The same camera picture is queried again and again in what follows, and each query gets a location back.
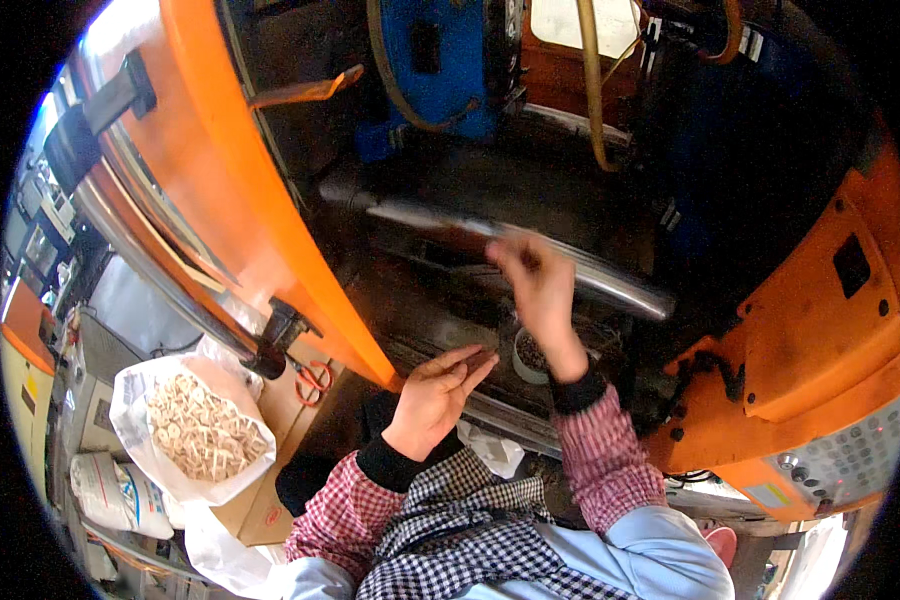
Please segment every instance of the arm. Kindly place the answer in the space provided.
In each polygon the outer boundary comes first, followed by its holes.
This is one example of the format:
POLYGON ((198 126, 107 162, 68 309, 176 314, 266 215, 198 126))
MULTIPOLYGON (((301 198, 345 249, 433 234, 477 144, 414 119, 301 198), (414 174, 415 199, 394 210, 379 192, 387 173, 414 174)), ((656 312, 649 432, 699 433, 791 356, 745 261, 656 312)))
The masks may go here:
POLYGON ((604 534, 636 508, 666 506, 663 476, 648 464, 617 390, 591 369, 553 388, 563 470, 590 529, 604 534))
POLYGON ((414 369, 392 423, 366 448, 341 460, 307 502, 284 544, 291 597, 352 596, 427 456, 499 362, 496 354, 480 350, 480 345, 451 350, 414 369))
POLYGON ((591 546, 592 534, 544 527, 548 542, 567 550, 561 558, 568 563, 583 558, 581 570, 641 597, 732 596, 727 568, 693 521, 667 507, 663 477, 646 462, 616 389, 590 367, 570 321, 573 262, 534 235, 494 242, 486 254, 513 286, 517 314, 547 358, 564 472, 602 543, 591 546))

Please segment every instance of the person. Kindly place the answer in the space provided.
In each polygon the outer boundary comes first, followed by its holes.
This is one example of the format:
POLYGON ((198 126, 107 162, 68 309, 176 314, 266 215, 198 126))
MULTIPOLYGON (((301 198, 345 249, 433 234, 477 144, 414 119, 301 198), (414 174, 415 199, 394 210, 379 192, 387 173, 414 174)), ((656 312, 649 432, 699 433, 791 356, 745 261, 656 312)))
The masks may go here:
POLYGON ((570 322, 574 263, 521 234, 487 257, 545 355, 563 469, 589 527, 554 524, 533 477, 505 481, 456 439, 499 357, 450 350, 407 379, 391 421, 337 463, 294 522, 289 598, 732 598, 694 522, 667 507, 617 392, 570 322))

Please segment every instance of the black and white checkered apron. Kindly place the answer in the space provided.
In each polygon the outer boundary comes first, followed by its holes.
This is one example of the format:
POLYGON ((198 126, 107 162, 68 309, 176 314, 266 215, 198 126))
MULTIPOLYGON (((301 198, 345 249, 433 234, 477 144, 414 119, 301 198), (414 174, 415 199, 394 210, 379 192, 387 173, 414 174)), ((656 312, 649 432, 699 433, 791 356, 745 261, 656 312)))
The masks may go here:
POLYGON ((437 600, 477 584, 530 581, 564 598, 636 600, 568 567, 538 522, 553 522, 540 477, 508 483, 460 450, 413 479, 357 598, 437 600))

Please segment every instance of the warning label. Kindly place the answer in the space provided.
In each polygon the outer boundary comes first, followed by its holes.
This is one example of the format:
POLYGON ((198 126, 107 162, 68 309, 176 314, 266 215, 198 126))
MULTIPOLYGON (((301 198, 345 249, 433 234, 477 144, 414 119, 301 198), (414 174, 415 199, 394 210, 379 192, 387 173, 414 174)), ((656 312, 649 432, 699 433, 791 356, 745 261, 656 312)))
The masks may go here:
POLYGON ((779 487, 772 483, 762 486, 750 486, 743 488, 744 494, 756 499, 757 502, 768 509, 781 509, 790 505, 790 498, 779 487))

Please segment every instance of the light blue shirt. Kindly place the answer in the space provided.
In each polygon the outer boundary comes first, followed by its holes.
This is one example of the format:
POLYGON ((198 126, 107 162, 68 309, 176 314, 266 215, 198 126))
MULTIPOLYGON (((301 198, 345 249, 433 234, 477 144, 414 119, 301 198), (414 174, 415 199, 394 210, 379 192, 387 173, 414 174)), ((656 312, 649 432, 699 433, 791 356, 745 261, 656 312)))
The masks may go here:
MULTIPOLYGON (((733 598, 731 574, 697 526, 682 512, 660 506, 631 510, 600 537, 556 525, 536 525, 540 536, 567 567, 643 600, 733 598)), ((324 558, 289 564, 293 600, 349 600, 357 587, 346 570, 324 558)), ((479 583, 456 598, 468 600, 556 600, 535 582, 479 583)))

